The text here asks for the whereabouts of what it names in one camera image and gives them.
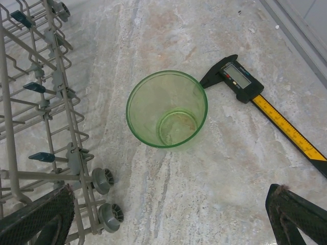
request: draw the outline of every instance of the glass rim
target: glass rim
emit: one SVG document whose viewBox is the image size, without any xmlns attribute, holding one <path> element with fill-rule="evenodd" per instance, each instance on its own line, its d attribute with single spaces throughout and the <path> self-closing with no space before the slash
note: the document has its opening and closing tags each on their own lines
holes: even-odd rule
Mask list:
<svg viewBox="0 0 327 245">
<path fill-rule="evenodd" d="M 153 144 L 153 143 L 149 143 L 147 142 L 146 140 L 142 139 L 137 133 L 136 131 L 134 130 L 134 127 L 132 125 L 132 123 L 130 122 L 130 116 L 129 116 L 129 108 L 130 108 L 130 104 L 135 96 L 135 94 L 137 93 L 137 91 L 142 87 L 142 85 L 147 82 L 151 77 L 154 77 L 160 73 L 165 73 L 165 72 L 171 72 L 172 74 L 180 74 L 180 75 L 183 75 L 184 77 L 187 77 L 188 79 L 190 79 L 194 84 L 196 84 L 196 86 L 200 89 L 201 91 L 201 94 L 203 96 L 203 99 L 204 99 L 204 106 L 205 106 L 205 112 L 204 112 L 204 115 L 203 115 L 203 119 L 201 121 L 201 124 L 200 126 L 198 127 L 198 129 L 187 139 L 177 143 L 177 144 L 172 144 L 172 145 L 157 145 L 157 144 Z M 206 93 L 202 87 L 202 85 L 195 79 L 193 78 L 192 76 L 190 76 L 189 74 L 185 73 L 185 72 L 182 72 L 182 71 L 178 71 L 178 70 L 162 70 L 162 71 L 157 71 L 153 74 L 150 74 L 148 75 L 147 77 L 143 78 L 132 90 L 132 92 L 130 93 L 129 97 L 128 97 L 128 100 L 127 100 L 127 104 L 126 104 L 126 121 L 127 121 L 127 125 L 130 129 L 130 131 L 132 132 L 132 134 L 139 140 L 141 141 L 142 143 L 146 144 L 146 145 L 149 145 L 151 147 L 155 147 L 155 148 L 160 148 L 160 149 L 168 149 L 168 148 L 174 148 L 174 147 L 177 147 L 177 146 L 180 146 L 182 144 L 185 144 L 186 142 L 190 141 L 191 139 L 193 139 L 199 132 L 200 130 L 202 129 L 204 123 L 205 123 L 205 120 L 206 120 L 206 117 L 207 117 L 207 114 L 208 114 L 208 99 L 206 97 Z"/>
</svg>

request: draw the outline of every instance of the wire rack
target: wire rack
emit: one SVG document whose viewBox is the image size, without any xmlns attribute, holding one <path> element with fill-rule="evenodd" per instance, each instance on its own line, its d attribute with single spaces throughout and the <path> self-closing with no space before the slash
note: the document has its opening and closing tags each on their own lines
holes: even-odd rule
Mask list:
<svg viewBox="0 0 327 245">
<path fill-rule="evenodd" d="M 100 194 L 108 193 L 113 176 L 101 168 L 95 168 L 90 176 L 87 168 L 94 155 L 82 145 L 89 135 L 79 129 L 84 116 L 74 109 L 81 99 L 69 88 L 66 75 L 72 65 L 66 55 L 73 47 L 61 31 L 70 12 L 64 3 L 53 0 L 11 2 L 15 3 L 15 11 L 0 4 L 0 140 L 6 141 L 8 157 L 8 170 L 0 172 L 0 219 L 4 217 L 6 201 L 16 200 L 13 210 L 17 210 L 32 202 L 28 194 L 35 188 L 51 182 L 56 189 L 69 182 L 73 190 L 82 191 L 84 203 L 75 200 L 78 231 L 70 234 L 66 243 L 79 239 L 78 244 L 83 244 L 88 233 L 118 230 L 123 214 L 118 205 L 95 199 L 94 189 Z M 26 83 L 30 77 L 34 81 Z M 29 159 L 50 163 L 50 173 L 18 170 L 14 134 L 30 132 L 28 128 L 34 129 L 37 124 L 37 129 L 46 133 L 49 151 L 35 152 Z M 60 127 L 53 130 L 52 125 Z M 53 138 L 60 133 L 69 135 L 69 140 L 56 149 Z M 9 187 L 2 187 L 3 180 L 9 180 Z M 30 183 L 22 185 L 25 180 Z M 87 229 L 82 221 L 84 212 L 90 225 Z"/>
</svg>

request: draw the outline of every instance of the stone surface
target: stone surface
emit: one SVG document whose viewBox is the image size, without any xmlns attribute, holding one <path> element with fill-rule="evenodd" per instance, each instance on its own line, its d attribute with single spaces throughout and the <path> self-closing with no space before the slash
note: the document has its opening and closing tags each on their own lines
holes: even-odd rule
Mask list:
<svg viewBox="0 0 327 245">
<path fill-rule="evenodd" d="M 327 154 L 327 90 L 257 2 L 65 2 L 72 16 L 63 31 L 75 48 L 67 76 L 82 99 L 84 146 L 95 154 L 89 169 L 112 170 L 116 184 L 105 199 L 125 214 L 116 233 L 88 235 L 85 244 L 276 244 L 265 210 L 272 183 L 327 209 L 326 178 L 225 84 L 206 90 L 205 139 L 193 149 L 148 147 L 127 126 L 127 98 L 142 78 L 174 69 L 200 80 L 236 53 L 269 102 Z M 47 148 L 46 135 L 33 132 L 35 144 L 16 137 L 21 170 L 35 167 L 26 160 L 31 147 Z"/>
</svg>

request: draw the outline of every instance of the glass bottom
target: glass bottom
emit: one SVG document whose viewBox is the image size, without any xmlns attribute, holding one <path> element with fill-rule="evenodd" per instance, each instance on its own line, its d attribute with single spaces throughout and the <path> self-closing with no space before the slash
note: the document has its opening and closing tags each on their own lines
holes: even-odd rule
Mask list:
<svg viewBox="0 0 327 245">
<path fill-rule="evenodd" d="M 160 118 L 156 134 L 162 144 L 173 145 L 191 137 L 198 127 L 192 112 L 183 108 L 174 108 Z"/>
</svg>

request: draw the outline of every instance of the glass cup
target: glass cup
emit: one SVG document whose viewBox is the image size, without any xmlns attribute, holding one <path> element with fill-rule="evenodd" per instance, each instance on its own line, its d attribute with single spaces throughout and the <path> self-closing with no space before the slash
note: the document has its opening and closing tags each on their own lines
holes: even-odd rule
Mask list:
<svg viewBox="0 0 327 245">
<path fill-rule="evenodd" d="M 169 151 L 193 146 L 204 125 L 208 101 L 190 75 L 164 70 L 144 78 L 129 95 L 128 127 L 144 144 Z"/>
</svg>

